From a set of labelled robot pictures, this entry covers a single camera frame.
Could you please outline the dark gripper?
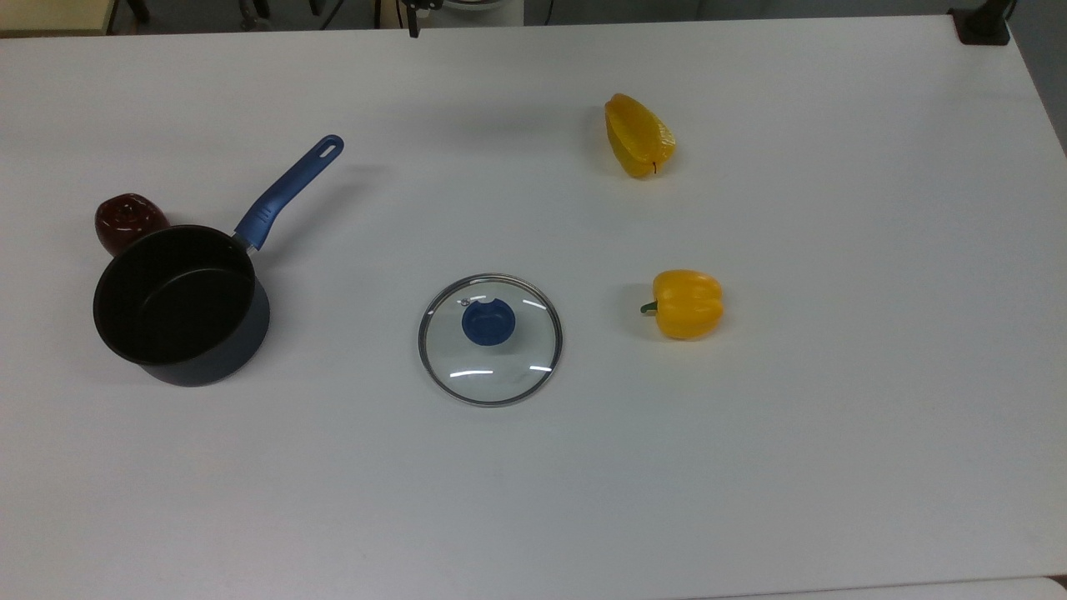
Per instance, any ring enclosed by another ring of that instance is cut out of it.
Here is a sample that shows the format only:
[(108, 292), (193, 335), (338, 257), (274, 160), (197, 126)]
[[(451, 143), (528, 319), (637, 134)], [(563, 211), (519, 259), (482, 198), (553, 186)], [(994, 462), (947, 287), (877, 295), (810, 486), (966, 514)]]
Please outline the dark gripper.
[(411, 38), (418, 38), (420, 34), (417, 12), (439, 10), (443, 5), (441, 0), (405, 0), (399, 3), (408, 11), (408, 34)]

